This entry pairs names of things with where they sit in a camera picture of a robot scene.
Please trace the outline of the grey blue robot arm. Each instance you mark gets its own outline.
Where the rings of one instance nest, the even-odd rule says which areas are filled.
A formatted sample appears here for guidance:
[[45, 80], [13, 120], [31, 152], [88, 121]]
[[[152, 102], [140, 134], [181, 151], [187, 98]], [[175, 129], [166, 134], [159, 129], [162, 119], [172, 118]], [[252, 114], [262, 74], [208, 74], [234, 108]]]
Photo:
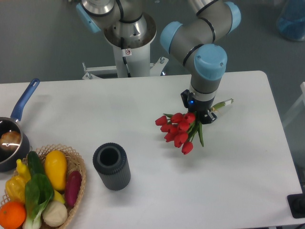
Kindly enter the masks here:
[[[200, 123], [210, 124], [216, 120], [212, 103], [227, 64], [225, 50], [215, 42], [238, 27], [241, 13], [232, 2], [189, 3], [196, 19], [186, 26], [169, 23], [160, 43], [191, 74], [190, 87], [181, 94], [184, 107], [195, 112]], [[102, 31], [112, 45], [118, 77], [149, 76], [150, 45], [157, 29], [140, 0], [82, 0], [76, 9], [86, 27]]]

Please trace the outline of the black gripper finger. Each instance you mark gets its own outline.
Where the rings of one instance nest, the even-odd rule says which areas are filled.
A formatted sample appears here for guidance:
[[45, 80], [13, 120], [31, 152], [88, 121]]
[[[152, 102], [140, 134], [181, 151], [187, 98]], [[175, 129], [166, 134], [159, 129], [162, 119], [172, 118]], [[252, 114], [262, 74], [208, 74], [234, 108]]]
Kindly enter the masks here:
[[212, 111], [201, 111], [200, 112], [200, 122], [205, 124], [211, 124], [217, 119], [217, 116]]
[[181, 93], [181, 99], [184, 107], [190, 109], [193, 105], [193, 93], [186, 89]]

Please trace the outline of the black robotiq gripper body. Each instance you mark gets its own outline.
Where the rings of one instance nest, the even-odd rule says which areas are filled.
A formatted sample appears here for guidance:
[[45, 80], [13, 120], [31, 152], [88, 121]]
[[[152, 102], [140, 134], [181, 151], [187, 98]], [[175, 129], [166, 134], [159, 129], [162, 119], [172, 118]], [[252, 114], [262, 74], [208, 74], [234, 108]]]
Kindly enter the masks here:
[[214, 99], [209, 101], [199, 101], [195, 98], [187, 100], [188, 111], [192, 113], [197, 113], [199, 117], [204, 117], [207, 114], [208, 109], [211, 108]]

